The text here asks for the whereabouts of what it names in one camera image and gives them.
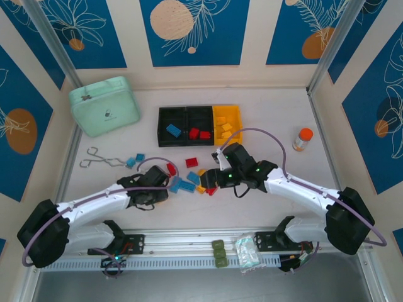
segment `black tray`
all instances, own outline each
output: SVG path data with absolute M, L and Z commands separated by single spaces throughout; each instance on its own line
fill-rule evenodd
M 182 131 L 178 138 L 166 130 L 169 124 Z M 209 131 L 211 139 L 190 140 L 189 131 L 192 128 Z M 214 145 L 213 108 L 211 106 L 159 108 L 157 136 L 159 147 L 212 146 Z

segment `white table surface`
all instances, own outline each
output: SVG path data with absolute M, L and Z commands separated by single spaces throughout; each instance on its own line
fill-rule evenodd
M 135 95 L 142 112 L 141 120 L 97 138 L 82 135 L 65 201 L 101 191 L 119 178 L 134 174 L 135 168 L 110 167 L 93 163 L 87 169 L 79 163 L 89 158 L 89 147 L 98 147 L 104 157 L 118 157 L 126 161 L 137 153 L 146 157 L 165 157 L 179 168 L 183 179 L 189 171 L 217 168 L 211 157 L 216 146 L 159 148 L 157 142 L 158 110 L 163 106 L 196 106 L 238 104 L 244 127 L 265 129 L 276 135 L 287 151 L 287 171 L 295 176 L 325 187 L 334 187 L 319 132 L 305 89 L 178 89 L 137 91 Z M 303 127 L 314 131 L 314 137 L 303 152 L 292 148 L 293 139 Z M 271 138 L 256 132 L 244 132 L 242 142 L 256 161 L 282 162 L 280 147 Z M 199 166 L 187 169 L 184 160 L 197 157 Z M 151 161 L 142 169 L 166 163 Z M 244 185 L 238 188 L 241 193 Z M 275 227 L 287 215 L 314 216 L 313 213 L 288 199 L 251 190 L 238 199 L 233 190 L 219 189 L 213 196 L 179 190 L 169 193 L 169 199 L 156 205 L 154 211 L 129 208 L 111 213 L 123 229 L 180 229 L 180 228 L 239 228 Z

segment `yellow tray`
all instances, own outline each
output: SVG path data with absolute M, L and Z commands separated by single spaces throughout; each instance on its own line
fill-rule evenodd
M 214 145 L 223 145 L 227 139 L 222 138 L 224 129 L 222 128 L 223 123 L 218 122 L 219 118 L 225 118 L 225 123 L 229 123 L 232 126 L 231 133 L 234 133 L 242 129 L 241 111 L 239 106 L 213 106 L 213 119 L 214 119 Z M 242 143 L 242 132 L 238 133 L 234 138 L 231 139 L 231 143 Z

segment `blue block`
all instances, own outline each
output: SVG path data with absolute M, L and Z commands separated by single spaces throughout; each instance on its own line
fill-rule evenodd
M 170 134 L 172 134 L 174 137 L 178 138 L 182 131 L 178 128 L 176 128 L 174 125 L 170 124 L 168 127 L 166 127 L 166 131 L 168 131 Z
M 137 162 L 142 162 L 145 159 L 145 154 L 138 153 L 136 156 L 136 161 Z
M 177 181 L 177 179 L 178 179 L 178 177 L 177 177 L 177 176 L 174 176 L 174 178 L 173 178 L 173 180 L 172 180 L 172 183 L 174 184 L 174 183 Z M 178 193 L 178 190 L 179 190 L 179 187 L 180 187 L 180 185 L 181 185 L 181 182 L 182 182 L 182 178 L 179 177 L 179 180 L 178 180 L 178 182 L 176 183 L 176 185 L 173 186 L 173 187 L 170 187 L 170 188 L 169 188 L 169 191 L 172 192 L 172 193 L 175 193 L 175 194 Z
M 135 164 L 136 164 L 136 161 L 135 161 L 135 159 L 134 159 L 133 157 L 129 158 L 129 159 L 126 161 L 126 166 L 127 166 L 128 168 L 134 167 Z
M 189 172 L 188 176 L 186 177 L 189 179 L 193 184 L 200 185 L 200 177 L 194 172 Z
M 196 185 L 192 184 L 190 182 L 187 182 L 187 181 L 181 181 L 180 184 L 179 184 L 179 188 L 184 190 L 184 191 L 194 193 L 195 189 L 196 189 Z

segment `green block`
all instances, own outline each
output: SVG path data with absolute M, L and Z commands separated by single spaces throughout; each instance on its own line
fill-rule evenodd
M 212 242 L 212 246 L 214 250 L 219 250 L 224 248 L 224 241 L 216 240 Z
M 216 266 L 217 269 L 227 267 L 228 266 L 227 258 L 215 259 L 215 266 Z
M 227 256 L 227 253 L 225 253 L 224 249 L 218 249 L 214 250 L 214 258 L 219 259 L 219 258 L 225 258 Z

